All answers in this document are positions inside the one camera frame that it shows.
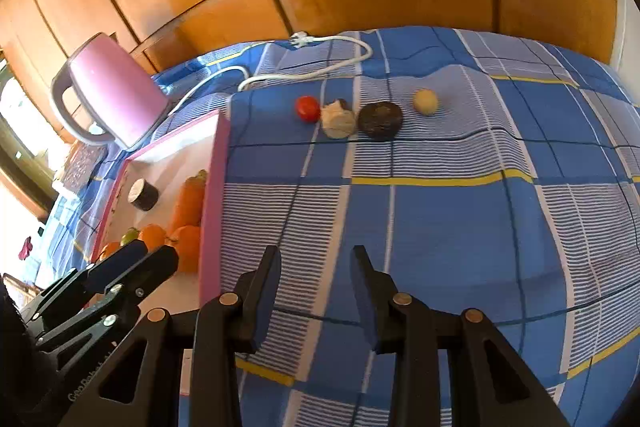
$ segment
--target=metal screw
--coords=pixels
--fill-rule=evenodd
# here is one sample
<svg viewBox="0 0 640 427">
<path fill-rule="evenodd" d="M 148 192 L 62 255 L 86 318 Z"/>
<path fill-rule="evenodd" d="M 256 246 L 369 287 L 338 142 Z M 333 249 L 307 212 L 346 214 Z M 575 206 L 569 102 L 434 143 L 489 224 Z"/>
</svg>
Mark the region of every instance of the metal screw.
<svg viewBox="0 0 640 427">
<path fill-rule="evenodd" d="M 478 322 L 482 322 L 482 319 L 484 318 L 484 315 L 482 315 L 482 312 L 480 310 L 476 310 L 475 308 L 469 308 L 465 312 L 465 318 L 469 322 L 473 322 L 475 324 L 478 324 Z"/>
<path fill-rule="evenodd" d="M 151 322 L 160 322 L 164 319 L 166 312 L 162 308 L 153 308 L 148 314 L 146 314 L 146 318 L 148 318 Z"/>
<path fill-rule="evenodd" d="M 411 304 L 412 300 L 414 299 L 408 293 L 398 292 L 394 295 L 394 302 L 398 306 L 407 306 L 408 304 Z"/>
<path fill-rule="evenodd" d="M 113 326 L 116 323 L 117 320 L 118 320 L 118 316 L 117 315 L 108 315 L 108 317 L 104 318 L 102 323 L 103 323 L 103 325 L 109 327 L 109 326 Z"/>
<path fill-rule="evenodd" d="M 233 292 L 223 293 L 220 296 L 220 304 L 222 304 L 223 306 L 233 306 L 234 304 L 236 304 L 236 302 L 238 302 L 238 299 L 238 295 Z"/>
</svg>

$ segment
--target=pink box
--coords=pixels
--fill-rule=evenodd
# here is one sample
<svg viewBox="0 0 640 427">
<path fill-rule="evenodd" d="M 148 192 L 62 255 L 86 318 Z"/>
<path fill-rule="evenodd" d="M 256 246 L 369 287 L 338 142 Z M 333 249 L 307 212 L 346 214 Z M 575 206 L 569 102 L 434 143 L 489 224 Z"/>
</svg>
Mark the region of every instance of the pink box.
<svg viewBox="0 0 640 427">
<path fill-rule="evenodd" d="M 129 227 L 140 229 L 150 223 L 167 227 L 175 198 L 185 179 L 201 169 L 209 173 L 198 273 L 176 273 L 142 302 L 143 313 L 146 308 L 156 306 L 166 308 L 170 313 L 188 311 L 220 294 L 222 199 L 228 134 L 229 123 L 225 115 L 218 110 L 212 111 L 132 154 L 118 173 L 97 230 L 92 263 L 106 243 L 119 241 Z M 160 192 L 158 203 L 148 212 L 138 210 L 127 201 L 129 189 L 138 178 L 145 178 Z"/>
</svg>

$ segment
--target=black clamp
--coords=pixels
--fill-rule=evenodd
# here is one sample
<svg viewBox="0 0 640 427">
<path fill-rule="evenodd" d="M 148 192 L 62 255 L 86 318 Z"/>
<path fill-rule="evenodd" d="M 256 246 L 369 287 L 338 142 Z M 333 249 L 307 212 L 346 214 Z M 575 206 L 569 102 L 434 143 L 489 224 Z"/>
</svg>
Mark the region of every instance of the black clamp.
<svg viewBox="0 0 640 427">
<path fill-rule="evenodd" d="M 398 292 L 353 248 L 351 280 L 360 322 L 377 354 L 395 353 L 389 427 L 439 427 L 438 349 L 446 349 L 454 427 L 568 427 L 545 388 L 480 310 L 431 310 Z"/>
<path fill-rule="evenodd" d="M 60 423 L 80 427 L 177 425 L 180 367 L 193 347 L 190 425 L 241 427 L 235 353 L 254 353 L 264 340 L 280 281 L 280 252 L 267 247 L 258 268 L 233 292 L 200 310 L 148 312 L 118 344 Z"/>
<path fill-rule="evenodd" d="M 138 304 L 177 267 L 173 247 L 147 254 L 142 241 L 133 241 L 95 266 L 72 270 L 22 310 L 38 368 L 38 386 L 26 401 L 31 406 L 20 411 L 27 425 L 56 425 L 136 324 Z M 84 308 L 102 292 L 100 301 Z"/>
</svg>

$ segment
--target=red cloth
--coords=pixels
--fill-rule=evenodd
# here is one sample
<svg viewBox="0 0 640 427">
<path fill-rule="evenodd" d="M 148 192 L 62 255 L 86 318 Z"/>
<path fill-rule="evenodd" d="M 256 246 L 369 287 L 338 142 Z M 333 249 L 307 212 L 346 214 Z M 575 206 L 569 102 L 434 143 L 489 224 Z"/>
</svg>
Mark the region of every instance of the red cloth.
<svg viewBox="0 0 640 427">
<path fill-rule="evenodd" d="M 18 254 L 18 259 L 20 259 L 20 261 L 24 261 L 25 259 L 27 259 L 27 257 L 31 253 L 31 250 L 33 250 L 33 245 L 31 244 L 31 235 L 30 235 L 29 237 L 27 237 L 27 239 L 24 240 L 24 245 L 22 245 L 22 249 Z"/>
</svg>

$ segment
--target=red tomato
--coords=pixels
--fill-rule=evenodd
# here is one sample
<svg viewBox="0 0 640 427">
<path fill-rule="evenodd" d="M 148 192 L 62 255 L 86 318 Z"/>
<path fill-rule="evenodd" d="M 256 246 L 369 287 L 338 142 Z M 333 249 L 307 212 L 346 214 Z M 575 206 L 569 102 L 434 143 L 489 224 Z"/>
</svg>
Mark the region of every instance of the red tomato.
<svg viewBox="0 0 640 427">
<path fill-rule="evenodd" d="M 301 96 L 296 100 L 296 113 L 301 120 L 316 123 L 320 118 L 320 104 L 312 96 Z"/>
</svg>

